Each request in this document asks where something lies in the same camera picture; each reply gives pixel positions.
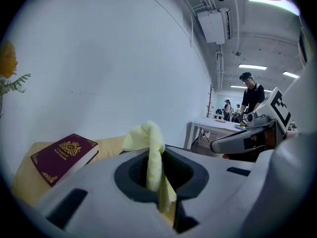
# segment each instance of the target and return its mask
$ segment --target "white table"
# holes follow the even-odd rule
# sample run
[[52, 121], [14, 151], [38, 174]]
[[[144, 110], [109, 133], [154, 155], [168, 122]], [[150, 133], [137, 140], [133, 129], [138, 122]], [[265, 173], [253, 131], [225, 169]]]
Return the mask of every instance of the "white table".
[[194, 130], [195, 127], [199, 127], [199, 137], [198, 142], [200, 140], [200, 136], [202, 134], [202, 129], [210, 131], [210, 132], [220, 132], [223, 134], [232, 134], [237, 131], [241, 131], [240, 129], [237, 129], [235, 125], [240, 125], [236, 122], [226, 121], [226, 122], [219, 122], [215, 121], [213, 118], [197, 118], [190, 121], [192, 123], [188, 143], [187, 143], [187, 149], [190, 149], [192, 146], [192, 143], [194, 141]]
[[223, 115], [218, 115], [218, 114], [215, 114], [215, 113], [211, 113], [211, 115], [212, 115], [213, 118], [218, 118], [218, 117], [223, 118]]

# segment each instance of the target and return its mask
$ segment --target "crumpled cloth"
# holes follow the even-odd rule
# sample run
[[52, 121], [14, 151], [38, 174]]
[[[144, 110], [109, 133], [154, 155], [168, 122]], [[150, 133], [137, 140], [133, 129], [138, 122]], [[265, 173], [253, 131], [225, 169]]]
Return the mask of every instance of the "crumpled cloth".
[[171, 202], [176, 201], [176, 193], [164, 174], [161, 154], [165, 143], [159, 126], [148, 121], [129, 131], [123, 142], [125, 151], [150, 148], [146, 178], [146, 188], [158, 194], [158, 208], [161, 212], [168, 211]]

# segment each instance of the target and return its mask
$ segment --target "red passport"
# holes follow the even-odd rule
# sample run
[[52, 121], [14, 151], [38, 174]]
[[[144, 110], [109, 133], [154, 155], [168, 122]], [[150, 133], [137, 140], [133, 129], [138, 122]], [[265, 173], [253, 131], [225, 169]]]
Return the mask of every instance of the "red passport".
[[97, 154], [97, 142], [71, 134], [33, 154], [31, 160], [44, 180], [53, 187], [89, 163]]

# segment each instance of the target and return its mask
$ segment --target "black slot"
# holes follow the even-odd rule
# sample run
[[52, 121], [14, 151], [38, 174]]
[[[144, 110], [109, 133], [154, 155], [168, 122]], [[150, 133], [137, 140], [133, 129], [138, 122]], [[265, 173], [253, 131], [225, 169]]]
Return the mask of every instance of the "black slot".
[[83, 189], [73, 189], [58, 204], [58, 206], [54, 210], [52, 210], [52, 212], [46, 217], [46, 219], [60, 229], [64, 229], [87, 194], [88, 192]]
[[[146, 151], [117, 167], [114, 181], [130, 199], [137, 202], [153, 202], [158, 206], [158, 195], [146, 189], [149, 151]], [[206, 186], [209, 174], [200, 164], [166, 148], [162, 154], [165, 175], [176, 192], [174, 229], [181, 233], [198, 222], [186, 216], [181, 201], [197, 197]]]
[[251, 172], [250, 170], [245, 170], [245, 169], [240, 169], [240, 168], [228, 168], [227, 171], [238, 174], [238, 175], [242, 175], [247, 177], [249, 175], [249, 173]]

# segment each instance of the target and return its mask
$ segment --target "ceiling light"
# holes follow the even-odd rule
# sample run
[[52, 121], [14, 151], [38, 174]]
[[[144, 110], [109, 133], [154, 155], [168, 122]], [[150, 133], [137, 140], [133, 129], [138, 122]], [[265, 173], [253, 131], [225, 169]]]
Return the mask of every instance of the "ceiling light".
[[233, 88], [247, 88], [246, 86], [238, 86], [238, 85], [232, 85]]
[[248, 65], [248, 64], [241, 64], [239, 68], [247, 68], [247, 69], [266, 69], [265, 66], [258, 66], [258, 65]]
[[300, 11], [298, 10], [298, 8], [291, 2], [286, 1], [286, 0], [280, 0], [280, 1], [274, 1], [274, 0], [249, 0], [252, 2], [263, 2], [263, 3], [268, 3], [268, 4], [272, 4], [274, 6], [283, 8], [287, 11], [290, 11], [292, 13], [294, 13], [295, 15], [299, 16]]
[[299, 78], [299, 76], [295, 75], [295, 74], [292, 74], [292, 73], [289, 73], [287, 71], [283, 72], [284, 75], [286, 76], [290, 76], [290, 77], [294, 77], [294, 78]]

